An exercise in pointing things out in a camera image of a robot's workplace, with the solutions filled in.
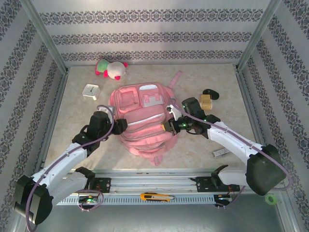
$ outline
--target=white alarm clock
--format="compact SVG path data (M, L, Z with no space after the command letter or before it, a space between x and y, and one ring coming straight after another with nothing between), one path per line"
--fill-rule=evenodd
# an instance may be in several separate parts
M93 100L98 99L98 96L100 95L100 88L97 85L88 84L85 86L83 90L83 96L92 98Z

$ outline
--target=stuffed toy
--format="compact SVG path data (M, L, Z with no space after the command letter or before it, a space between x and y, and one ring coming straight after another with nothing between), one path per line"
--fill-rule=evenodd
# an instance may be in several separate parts
M122 76L126 74L127 63L121 63L119 61L109 63L105 59L100 59L96 64L96 75L103 73L105 78L110 77L112 79L120 80Z

